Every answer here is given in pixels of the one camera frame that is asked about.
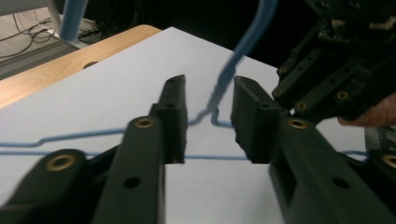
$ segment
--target brass insert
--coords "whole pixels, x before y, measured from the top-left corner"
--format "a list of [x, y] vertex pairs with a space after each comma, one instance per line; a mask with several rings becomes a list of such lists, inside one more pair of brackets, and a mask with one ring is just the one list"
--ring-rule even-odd
[[140, 119], [134, 124], [134, 126], [138, 128], [149, 128], [153, 125], [154, 125], [154, 120], [152, 119]]
[[337, 92], [337, 99], [338, 100], [346, 100], [348, 98], [347, 91], [339, 91]]
[[61, 171], [72, 166], [75, 162], [76, 157], [73, 155], [60, 155], [48, 161], [46, 169], [49, 171]]
[[291, 119], [288, 121], [289, 126], [295, 129], [306, 129], [308, 128], [308, 124], [300, 119]]

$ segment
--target screw hole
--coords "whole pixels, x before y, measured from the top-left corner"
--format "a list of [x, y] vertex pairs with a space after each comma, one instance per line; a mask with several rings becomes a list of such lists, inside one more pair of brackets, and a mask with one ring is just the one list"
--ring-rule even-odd
[[306, 103], [300, 102], [297, 104], [297, 109], [299, 110], [306, 110]]
[[332, 178], [332, 182], [338, 188], [349, 189], [349, 184], [342, 178], [338, 178], [338, 177]]
[[175, 104], [167, 104], [166, 107], [171, 109], [171, 108], [175, 108], [176, 105]]
[[136, 176], [130, 177], [124, 181], [123, 185], [127, 189], [134, 189], [140, 185], [140, 179]]
[[274, 96], [280, 96], [282, 94], [282, 90], [280, 88], [276, 88], [274, 90]]

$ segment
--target brass screw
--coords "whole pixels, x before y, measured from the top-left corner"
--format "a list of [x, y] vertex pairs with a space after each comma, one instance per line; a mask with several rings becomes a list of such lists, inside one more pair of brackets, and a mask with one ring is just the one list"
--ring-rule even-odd
[[137, 128], [149, 128], [154, 125], [154, 120], [152, 119], [140, 119], [138, 120], [134, 126]]
[[60, 155], [48, 161], [46, 169], [49, 171], [61, 171], [72, 166], [75, 162], [76, 157], [73, 155]]
[[288, 121], [290, 127], [295, 129], [306, 129], [308, 128], [308, 124], [300, 119], [291, 119]]
[[396, 169], [396, 156], [394, 156], [394, 155], [385, 155], [385, 156], [382, 157], [382, 161], [386, 165]]
[[344, 101], [349, 97], [349, 95], [347, 94], [347, 91], [339, 91], [337, 92], [337, 99]]

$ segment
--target floor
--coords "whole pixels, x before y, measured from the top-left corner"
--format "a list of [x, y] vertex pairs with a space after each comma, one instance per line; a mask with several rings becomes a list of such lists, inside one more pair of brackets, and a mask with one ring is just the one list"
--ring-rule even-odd
[[[37, 66], [45, 63], [46, 60], [38, 60], [37, 57], [42, 56], [46, 51], [46, 57], [54, 58], [62, 56], [57, 51], [64, 50], [65, 43], [56, 38], [54, 34], [54, 25], [50, 19], [50, 13], [47, 8], [39, 8], [36, 10], [24, 11], [11, 15], [0, 17], [0, 77], [5, 73], [6, 67], [12, 67], [21, 64], [20, 59], [24, 60], [20, 67], [29, 68], [26, 64], [32, 61], [30, 65]], [[96, 29], [93, 21], [83, 20], [80, 25], [80, 34], [91, 33]], [[81, 38], [87, 44], [99, 41], [100, 35], [89, 35]]]

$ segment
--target black cable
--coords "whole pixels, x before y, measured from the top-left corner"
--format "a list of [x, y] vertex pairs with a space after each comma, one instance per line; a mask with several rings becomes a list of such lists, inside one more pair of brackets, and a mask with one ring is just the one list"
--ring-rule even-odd
[[23, 30], [26, 30], [26, 28], [24, 27], [24, 25], [23, 25], [23, 23], [22, 23], [20, 13], [18, 13], [17, 16], [18, 16], [18, 20], [20, 21], [20, 24], [21, 24]]
[[94, 44], [97, 41], [86, 41], [86, 40], [83, 40], [83, 38], [87, 38], [87, 37], [89, 37], [91, 35], [96, 35], [96, 34], [100, 34], [100, 33], [102, 33], [102, 31], [100, 29], [94, 28], [94, 29], [92, 29], [90, 31], [85, 31], [85, 32], [82, 32], [81, 34], [79, 34], [78, 35], [78, 40], [81, 41], [81, 42], [84, 42], [86, 44]]
[[40, 22], [40, 20], [39, 20], [38, 17], [37, 17], [37, 13], [35, 13], [35, 20], [38, 21], [38, 22]]
[[[0, 56], [0, 59], [4, 59], [4, 58], [9, 58], [9, 57], [17, 56], [17, 55], [19, 55], [19, 54], [25, 52], [26, 50], [28, 50], [28, 49], [33, 45], [33, 43], [35, 43], [35, 42], [36, 42], [36, 43], [45, 43], [45, 42], [49, 41], [50, 38], [53, 36], [53, 35], [46, 36], [46, 37], [38, 36], [39, 34], [43, 34], [44, 32], [47, 32], [48, 29], [42, 29], [42, 30], [40, 30], [40, 31], [38, 31], [38, 32], [32, 33], [33, 29], [35, 29], [38, 25], [44, 24], [44, 23], [48, 23], [48, 22], [50, 21], [50, 19], [46, 19], [46, 20], [40, 22], [39, 24], [36, 24], [36, 25], [34, 25], [34, 26], [31, 26], [31, 27], [29, 27], [29, 28], [24, 29], [24, 30], [21, 31], [21, 30], [20, 30], [20, 27], [19, 27], [19, 25], [18, 25], [18, 23], [17, 23], [17, 20], [16, 20], [16, 18], [15, 18], [15, 15], [12, 14], [12, 17], [13, 17], [13, 19], [14, 19], [15, 26], [17, 27], [18, 33], [15, 34], [15, 35], [11, 35], [11, 36], [9, 36], [9, 37], [3, 38], [3, 39], [1, 39], [0, 41], [4, 41], [4, 40], [7, 40], [7, 39], [10, 39], [10, 38], [12, 38], [12, 37], [14, 37], [14, 36], [17, 36], [17, 35], [29, 35], [30, 38], [31, 38], [31, 41], [30, 41], [30, 43], [29, 43], [24, 49], [22, 49], [22, 50], [20, 50], [20, 51], [18, 51], [18, 52], [16, 52], [16, 53], [13, 53], [13, 54], [5, 55], [5, 56]], [[36, 38], [47, 38], [47, 40], [40, 42], [40, 41], [36, 41], [36, 40], [35, 40]]]

